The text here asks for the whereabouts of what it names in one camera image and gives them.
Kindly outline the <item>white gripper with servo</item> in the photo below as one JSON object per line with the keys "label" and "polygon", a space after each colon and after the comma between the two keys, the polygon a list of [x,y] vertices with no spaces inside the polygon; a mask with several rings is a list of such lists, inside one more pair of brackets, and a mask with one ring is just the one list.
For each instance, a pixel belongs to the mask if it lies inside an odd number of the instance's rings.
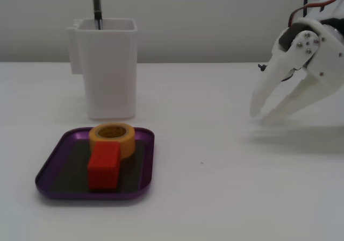
{"label": "white gripper with servo", "polygon": [[268,114],[263,124],[285,117],[332,95],[343,85],[343,19],[298,19],[272,47],[272,57],[253,91],[249,114],[257,116],[280,82],[306,69],[306,77]]}

